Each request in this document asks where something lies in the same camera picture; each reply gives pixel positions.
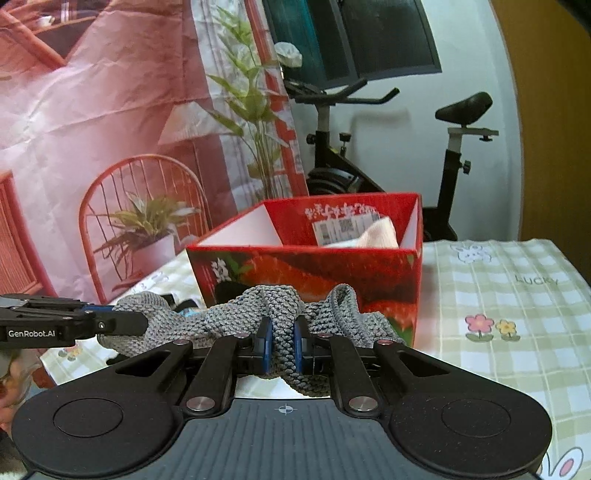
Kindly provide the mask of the person's left hand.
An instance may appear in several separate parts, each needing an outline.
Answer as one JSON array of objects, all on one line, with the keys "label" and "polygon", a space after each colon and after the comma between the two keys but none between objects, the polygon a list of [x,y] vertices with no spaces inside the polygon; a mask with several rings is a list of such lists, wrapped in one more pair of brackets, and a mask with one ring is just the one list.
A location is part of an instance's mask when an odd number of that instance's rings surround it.
[{"label": "person's left hand", "polygon": [[13,353],[7,371],[1,377],[1,429],[11,436],[14,416],[26,400],[31,386],[41,390],[56,386],[41,356],[46,349],[21,350]]}]

